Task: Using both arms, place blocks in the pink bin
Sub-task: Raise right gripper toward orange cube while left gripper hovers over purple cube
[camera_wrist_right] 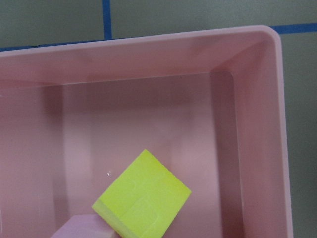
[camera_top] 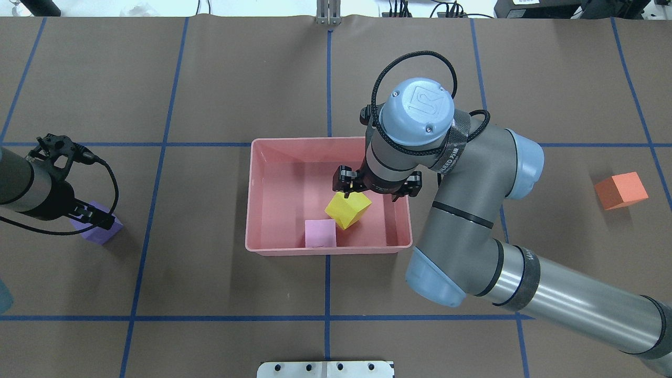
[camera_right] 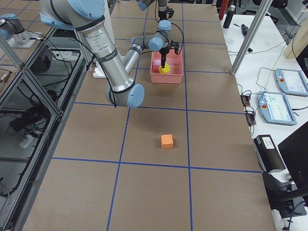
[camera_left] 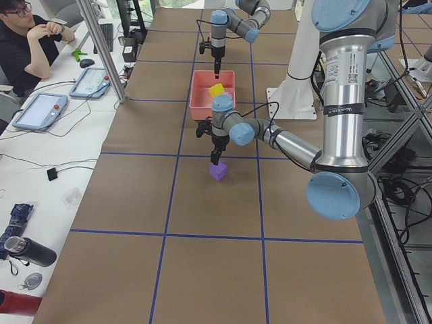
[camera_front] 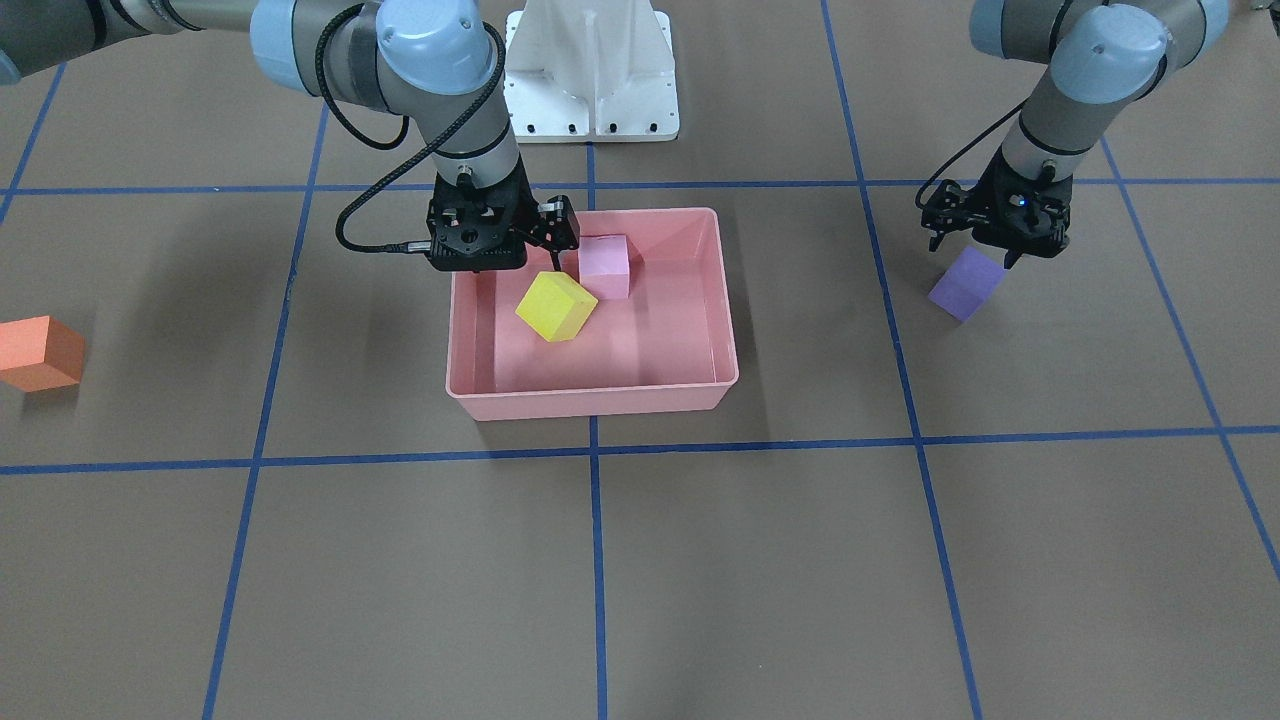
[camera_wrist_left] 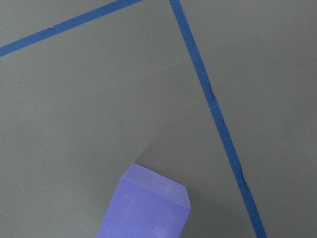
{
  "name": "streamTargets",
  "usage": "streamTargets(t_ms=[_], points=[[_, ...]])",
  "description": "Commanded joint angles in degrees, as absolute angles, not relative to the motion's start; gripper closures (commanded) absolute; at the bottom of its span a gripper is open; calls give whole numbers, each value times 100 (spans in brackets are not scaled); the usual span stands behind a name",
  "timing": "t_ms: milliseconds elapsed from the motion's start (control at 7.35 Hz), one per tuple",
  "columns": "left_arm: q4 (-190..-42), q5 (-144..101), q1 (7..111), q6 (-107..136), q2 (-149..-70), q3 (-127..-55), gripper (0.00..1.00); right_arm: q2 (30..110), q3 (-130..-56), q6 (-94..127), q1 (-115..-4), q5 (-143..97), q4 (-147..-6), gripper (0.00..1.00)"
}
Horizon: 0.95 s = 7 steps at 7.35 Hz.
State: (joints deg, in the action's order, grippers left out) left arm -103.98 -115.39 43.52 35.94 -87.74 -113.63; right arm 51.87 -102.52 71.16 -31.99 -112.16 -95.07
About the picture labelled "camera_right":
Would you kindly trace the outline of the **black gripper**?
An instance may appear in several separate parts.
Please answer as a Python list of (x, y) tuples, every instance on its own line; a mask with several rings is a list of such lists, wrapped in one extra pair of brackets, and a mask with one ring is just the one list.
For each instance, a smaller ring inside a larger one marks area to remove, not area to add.
[(169, 47), (161, 48), (159, 53), (161, 54), (161, 67), (164, 68), (166, 65), (166, 56), (169, 53)]
[(160, 9), (158, 10), (158, 17), (159, 20), (168, 20), (170, 18), (172, 18), (174, 15), (174, 10), (172, 8), (166, 7), (165, 9)]

